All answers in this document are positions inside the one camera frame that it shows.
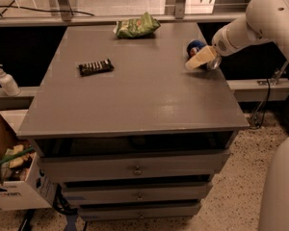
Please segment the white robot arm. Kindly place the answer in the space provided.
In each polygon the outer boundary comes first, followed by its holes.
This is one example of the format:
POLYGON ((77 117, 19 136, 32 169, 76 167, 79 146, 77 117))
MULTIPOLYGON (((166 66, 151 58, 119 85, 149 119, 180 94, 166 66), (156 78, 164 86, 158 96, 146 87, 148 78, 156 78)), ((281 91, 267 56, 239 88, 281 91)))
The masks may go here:
MULTIPOLYGON (((215 69, 225 56, 273 42, 289 63, 289 0, 250 0, 241 17, 223 26, 209 46, 190 50, 186 67, 215 69)), ((271 160, 262 193, 258 231, 289 231, 289 137, 271 160)))

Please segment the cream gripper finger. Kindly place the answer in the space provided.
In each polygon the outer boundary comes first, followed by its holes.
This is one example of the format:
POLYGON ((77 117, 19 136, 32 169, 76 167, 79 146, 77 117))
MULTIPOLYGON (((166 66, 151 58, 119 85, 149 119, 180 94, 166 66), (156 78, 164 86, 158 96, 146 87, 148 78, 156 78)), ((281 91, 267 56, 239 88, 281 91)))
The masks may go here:
POLYGON ((193 70, 201 65, 207 64, 217 57, 217 51, 210 45, 206 45, 199 50, 193 47, 190 53, 191 58, 185 63, 186 68, 189 70, 193 70))

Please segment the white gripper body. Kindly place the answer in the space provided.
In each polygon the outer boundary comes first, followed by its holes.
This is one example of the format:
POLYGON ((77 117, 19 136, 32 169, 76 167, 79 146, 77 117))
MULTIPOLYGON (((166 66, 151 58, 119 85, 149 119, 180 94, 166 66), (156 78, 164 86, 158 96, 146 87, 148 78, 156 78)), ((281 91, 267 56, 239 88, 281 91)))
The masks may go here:
POLYGON ((247 46, 247 25, 227 24, 212 38, 212 46, 221 56, 232 55, 247 46))

